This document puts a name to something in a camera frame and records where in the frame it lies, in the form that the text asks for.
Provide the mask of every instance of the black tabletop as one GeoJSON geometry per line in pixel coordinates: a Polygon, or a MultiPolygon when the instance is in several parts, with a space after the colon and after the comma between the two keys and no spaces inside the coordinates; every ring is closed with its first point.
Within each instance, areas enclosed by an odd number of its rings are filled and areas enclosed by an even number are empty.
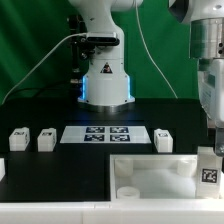
{"type": "Polygon", "coordinates": [[[0,202],[67,202],[110,200],[111,154],[154,154],[155,129],[169,130],[174,154],[195,154],[213,146],[206,115],[197,100],[137,99],[132,110],[115,114],[87,111],[68,99],[15,99],[0,107],[0,153],[7,175],[0,183],[0,202]],[[60,144],[64,128],[74,126],[145,126],[152,144],[60,144]],[[25,152],[9,151],[15,128],[28,127],[25,152]],[[57,129],[54,152],[37,150],[42,129],[57,129]]]}

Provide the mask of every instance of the white cable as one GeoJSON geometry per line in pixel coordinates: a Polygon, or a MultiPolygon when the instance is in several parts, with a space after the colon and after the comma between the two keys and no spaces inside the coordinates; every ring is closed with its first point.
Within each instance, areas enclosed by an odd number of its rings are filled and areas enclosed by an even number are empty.
{"type": "Polygon", "coordinates": [[[80,33],[80,34],[73,34],[73,35],[69,35],[67,37],[65,37],[63,40],[61,40],[36,66],[33,67],[33,69],[31,69],[28,74],[21,80],[19,81],[4,97],[3,101],[2,101],[2,105],[6,102],[7,98],[9,97],[9,95],[16,89],[18,88],[27,78],[29,78],[29,76],[62,44],[64,43],[67,39],[71,38],[71,37],[76,37],[76,36],[85,36],[86,33],[80,33]]]}
{"type": "Polygon", "coordinates": [[[135,9],[136,9],[136,17],[137,17],[137,23],[138,23],[138,28],[139,28],[139,32],[142,38],[142,42],[143,45],[145,47],[145,50],[149,56],[149,59],[151,60],[151,62],[153,63],[153,65],[157,68],[157,70],[159,71],[159,73],[161,74],[161,76],[163,77],[163,79],[166,81],[167,85],[169,86],[170,90],[173,92],[174,96],[176,99],[178,99],[178,96],[176,94],[176,92],[174,91],[173,87],[171,86],[171,84],[169,83],[169,81],[167,80],[167,78],[165,77],[165,75],[163,74],[163,72],[161,71],[161,69],[159,68],[159,66],[156,64],[156,62],[153,60],[151,54],[149,53],[147,44],[145,42],[145,38],[142,32],[142,27],[141,27],[141,23],[140,23],[140,19],[139,19],[139,13],[138,13],[138,4],[137,4],[137,0],[135,0],[135,9]]]}

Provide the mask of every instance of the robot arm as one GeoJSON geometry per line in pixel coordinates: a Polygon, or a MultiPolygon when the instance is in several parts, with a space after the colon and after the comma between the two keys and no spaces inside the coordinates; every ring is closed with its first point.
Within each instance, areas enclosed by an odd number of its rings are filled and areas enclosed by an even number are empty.
{"type": "Polygon", "coordinates": [[[129,76],[124,71],[124,33],[111,11],[126,11],[143,0],[69,0],[82,15],[87,28],[83,43],[95,43],[89,71],[83,78],[79,102],[98,112],[115,112],[134,101],[129,76]]]}
{"type": "Polygon", "coordinates": [[[191,26],[190,57],[198,60],[200,102],[216,127],[216,154],[224,156],[224,2],[170,0],[169,9],[191,26]]]}

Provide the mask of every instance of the green backdrop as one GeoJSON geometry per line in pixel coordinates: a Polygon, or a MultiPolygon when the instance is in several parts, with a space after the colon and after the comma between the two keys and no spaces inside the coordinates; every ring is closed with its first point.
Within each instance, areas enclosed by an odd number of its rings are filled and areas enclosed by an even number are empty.
{"type": "MultiPolygon", "coordinates": [[[[167,10],[168,0],[144,0],[139,8],[143,33],[153,58],[178,97],[197,98],[196,61],[189,59],[189,27],[167,10]]],[[[69,35],[67,16],[75,9],[67,0],[0,1],[0,100],[36,63],[69,35]]],[[[173,98],[149,61],[137,28],[135,10],[113,13],[126,35],[125,69],[137,98],[173,98]]],[[[43,87],[69,80],[71,57],[62,45],[22,86],[43,87]]]]}

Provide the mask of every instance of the blue light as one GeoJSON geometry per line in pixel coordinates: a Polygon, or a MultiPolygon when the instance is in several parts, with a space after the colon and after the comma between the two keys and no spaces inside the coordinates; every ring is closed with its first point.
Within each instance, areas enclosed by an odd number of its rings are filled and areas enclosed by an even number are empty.
{"type": "Polygon", "coordinates": [[[82,99],[85,100],[86,98],[86,78],[83,76],[82,78],[82,99]]]}
{"type": "Polygon", "coordinates": [[[128,99],[131,99],[131,81],[129,76],[128,76],[128,99]]]}

